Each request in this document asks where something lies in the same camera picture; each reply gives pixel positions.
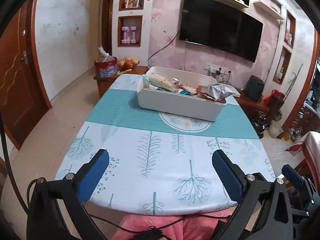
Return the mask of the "white plastic storage bin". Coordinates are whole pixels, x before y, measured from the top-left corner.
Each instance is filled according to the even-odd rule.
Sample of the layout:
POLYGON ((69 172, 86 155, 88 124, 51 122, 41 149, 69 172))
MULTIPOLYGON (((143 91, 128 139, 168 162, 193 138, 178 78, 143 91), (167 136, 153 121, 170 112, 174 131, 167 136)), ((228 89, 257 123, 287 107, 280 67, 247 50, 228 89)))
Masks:
POLYGON ((171 68, 151 67, 137 83, 138 104, 142 108, 206 121, 216 121, 223 108, 227 105, 238 104, 232 95, 227 97, 224 103, 220 103, 201 98, 197 95, 182 95, 179 91, 174 93, 161 90, 146 80, 151 74, 158 74, 169 83, 178 80, 182 85, 188 85, 193 89, 216 83, 216 80, 210 76, 171 68))

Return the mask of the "silver white snack bag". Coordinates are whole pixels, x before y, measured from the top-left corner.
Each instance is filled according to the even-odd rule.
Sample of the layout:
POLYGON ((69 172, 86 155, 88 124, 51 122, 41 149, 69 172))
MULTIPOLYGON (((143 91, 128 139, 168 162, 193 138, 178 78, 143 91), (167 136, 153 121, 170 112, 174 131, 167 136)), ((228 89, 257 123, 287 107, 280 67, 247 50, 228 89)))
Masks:
POLYGON ((223 102, 229 96, 234 95, 234 92, 224 84, 215 83, 207 88, 207 94, 209 94, 214 101, 223 102))

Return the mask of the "red white cookie packet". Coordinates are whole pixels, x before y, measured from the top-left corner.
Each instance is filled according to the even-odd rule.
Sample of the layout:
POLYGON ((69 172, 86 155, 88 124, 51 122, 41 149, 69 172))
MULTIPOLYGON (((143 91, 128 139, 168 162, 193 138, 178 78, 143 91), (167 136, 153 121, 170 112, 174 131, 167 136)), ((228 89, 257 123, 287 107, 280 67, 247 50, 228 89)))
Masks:
POLYGON ((205 92, 198 92, 197 96, 199 96, 200 98, 206 99, 206 100, 217 101, 216 98, 214 98, 212 95, 205 93, 205 92))

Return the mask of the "orange white snack packet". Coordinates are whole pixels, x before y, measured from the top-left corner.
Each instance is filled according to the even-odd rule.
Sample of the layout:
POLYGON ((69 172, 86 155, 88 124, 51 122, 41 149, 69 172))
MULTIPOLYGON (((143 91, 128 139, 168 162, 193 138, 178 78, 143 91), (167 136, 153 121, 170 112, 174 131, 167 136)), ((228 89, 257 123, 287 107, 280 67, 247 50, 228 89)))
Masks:
POLYGON ((189 92, 190 94, 197 94, 198 93, 197 89, 190 87, 190 86, 181 86, 180 89, 182 89, 186 92, 189 92))

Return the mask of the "blue snack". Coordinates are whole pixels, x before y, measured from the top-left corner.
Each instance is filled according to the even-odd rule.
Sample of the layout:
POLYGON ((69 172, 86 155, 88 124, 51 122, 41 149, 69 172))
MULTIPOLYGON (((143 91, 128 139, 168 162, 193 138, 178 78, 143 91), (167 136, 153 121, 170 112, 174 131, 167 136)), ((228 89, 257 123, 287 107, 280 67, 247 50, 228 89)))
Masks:
POLYGON ((189 91, 185 91, 185 90, 182 90, 180 92, 181 95, 191 95, 191 93, 189 91))

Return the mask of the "pink trousers lap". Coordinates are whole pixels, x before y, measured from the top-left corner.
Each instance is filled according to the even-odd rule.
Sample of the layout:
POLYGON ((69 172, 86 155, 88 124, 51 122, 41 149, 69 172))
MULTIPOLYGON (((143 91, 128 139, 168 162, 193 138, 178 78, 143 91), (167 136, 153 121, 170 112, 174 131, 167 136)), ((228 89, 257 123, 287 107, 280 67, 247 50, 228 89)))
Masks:
POLYGON ((226 222, 233 209, 204 213, 203 216, 191 216, 180 222, 182 216, 144 216, 129 213, 124 216, 120 226, 131 231, 146 231, 150 226, 161 228, 174 223, 162 232, 170 239, 210 239, 219 220, 226 222))

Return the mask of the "white bucket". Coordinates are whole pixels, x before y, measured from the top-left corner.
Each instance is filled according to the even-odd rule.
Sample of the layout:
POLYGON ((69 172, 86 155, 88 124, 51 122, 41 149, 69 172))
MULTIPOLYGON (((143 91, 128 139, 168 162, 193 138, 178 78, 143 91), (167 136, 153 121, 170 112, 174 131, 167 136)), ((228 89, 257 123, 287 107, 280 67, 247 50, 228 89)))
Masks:
POLYGON ((270 137, 276 138, 283 132, 282 126, 277 122, 272 120, 268 128, 268 133, 270 137))

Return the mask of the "teal white tablecloth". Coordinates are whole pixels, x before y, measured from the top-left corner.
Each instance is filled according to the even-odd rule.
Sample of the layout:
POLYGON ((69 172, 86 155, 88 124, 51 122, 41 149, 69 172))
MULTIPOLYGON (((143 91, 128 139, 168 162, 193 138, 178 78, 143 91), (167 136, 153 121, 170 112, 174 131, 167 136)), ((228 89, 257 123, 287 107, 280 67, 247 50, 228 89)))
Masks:
POLYGON ((234 205, 212 166, 223 150, 244 173, 275 175, 255 130, 235 98, 215 122, 139 107, 141 76, 124 74, 94 107, 71 143, 56 179, 76 173, 100 150, 110 162, 91 201, 142 215, 184 215, 234 205))

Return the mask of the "dark red paper bag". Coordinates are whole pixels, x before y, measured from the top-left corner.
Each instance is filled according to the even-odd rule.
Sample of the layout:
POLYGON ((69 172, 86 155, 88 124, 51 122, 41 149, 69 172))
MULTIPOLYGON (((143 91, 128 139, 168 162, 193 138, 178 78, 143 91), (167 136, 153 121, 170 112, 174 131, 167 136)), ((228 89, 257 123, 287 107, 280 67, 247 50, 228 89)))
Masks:
POLYGON ((263 99, 264 104, 269 108, 266 114, 267 122, 271 122, 279 112, 284 104, 284 98, 285 95, 282 92, 273 89, 271 94, 263 99))

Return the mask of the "black air fryer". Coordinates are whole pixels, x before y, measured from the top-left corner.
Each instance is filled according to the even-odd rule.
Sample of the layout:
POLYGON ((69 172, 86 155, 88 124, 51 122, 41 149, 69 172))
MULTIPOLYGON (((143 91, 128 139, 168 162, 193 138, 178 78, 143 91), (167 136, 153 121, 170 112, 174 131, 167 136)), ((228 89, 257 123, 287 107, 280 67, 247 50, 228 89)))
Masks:
POLYGON ((244 94, 251 100, 261 100, 262 92, 264 90, 264 82, 257 76, 251 75, 244 87, 244 94))

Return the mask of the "wooden tv cabinet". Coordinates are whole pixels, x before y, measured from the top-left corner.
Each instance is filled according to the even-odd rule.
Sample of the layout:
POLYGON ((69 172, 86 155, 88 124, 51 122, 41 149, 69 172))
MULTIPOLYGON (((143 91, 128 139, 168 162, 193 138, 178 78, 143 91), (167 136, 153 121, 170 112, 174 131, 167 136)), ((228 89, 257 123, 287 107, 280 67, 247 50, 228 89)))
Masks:
POLYGON ((135 90, 137 83, 141 80, 142 75, 148 71, 148 67, 136 66, 130 72, 120 75, 113 75, 108 78, 94 77, 97 82, 99 98, 102 98, 105 92, 111 89, 135 90))

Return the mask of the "pink dumbbell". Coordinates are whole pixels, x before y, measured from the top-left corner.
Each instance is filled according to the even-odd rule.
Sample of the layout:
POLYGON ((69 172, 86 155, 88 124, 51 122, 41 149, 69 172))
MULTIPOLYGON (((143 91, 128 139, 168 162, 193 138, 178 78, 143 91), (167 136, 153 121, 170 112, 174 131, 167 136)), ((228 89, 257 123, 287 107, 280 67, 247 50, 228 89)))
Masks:
POLYGON ((131 44, 136 44, 137 43, 137 40, 136 40, 137 27, 136 26, 130 27, 130 31, 131 31, 130 43, 131 44))
POLYGON ((130 28, 128 26, 123 26, 121 28, 121 31, 123 33, 123 39, 121 40, 121 44, 128 44, 129 43, 129 39, 127 37, 129 30, 130 30, 130 28))

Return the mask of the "pink dumbbell left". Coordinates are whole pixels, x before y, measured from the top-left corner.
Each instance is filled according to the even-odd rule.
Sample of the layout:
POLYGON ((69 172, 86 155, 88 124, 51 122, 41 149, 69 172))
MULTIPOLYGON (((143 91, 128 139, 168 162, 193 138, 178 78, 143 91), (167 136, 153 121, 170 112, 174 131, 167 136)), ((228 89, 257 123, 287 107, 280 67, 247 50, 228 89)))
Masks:
POLYGON ((129 30, 130 30, 130 28, 128 26, 123 26, 121 28, 121 31, 123 33, 123 39, 121 40, 121 44, 128 44, 129 43, 129 39, 127 37, 129 30))

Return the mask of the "framed photo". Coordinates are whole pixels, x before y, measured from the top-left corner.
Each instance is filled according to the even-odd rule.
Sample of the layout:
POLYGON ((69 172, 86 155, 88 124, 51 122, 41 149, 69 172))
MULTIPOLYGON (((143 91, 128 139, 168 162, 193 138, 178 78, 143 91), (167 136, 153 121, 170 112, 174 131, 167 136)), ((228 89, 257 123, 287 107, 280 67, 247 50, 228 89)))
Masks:
POLYGON ((140 0, 126 0, 126 9, 138 8, 140 0))

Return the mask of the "white wall power strip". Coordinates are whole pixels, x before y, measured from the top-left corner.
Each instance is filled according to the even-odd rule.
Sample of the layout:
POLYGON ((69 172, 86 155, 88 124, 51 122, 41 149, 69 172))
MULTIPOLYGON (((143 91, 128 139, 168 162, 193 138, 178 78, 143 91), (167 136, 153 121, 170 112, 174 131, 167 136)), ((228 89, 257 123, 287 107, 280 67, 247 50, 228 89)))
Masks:
POLYGON ((217 64, 213 64, 213 63, 206 63, 205 70, 211 72, 211 73, 215 73, 216 71, 219 71, 222 74, 228 74, 229 69, 227 69, 226 67, 220 67, 217 64))

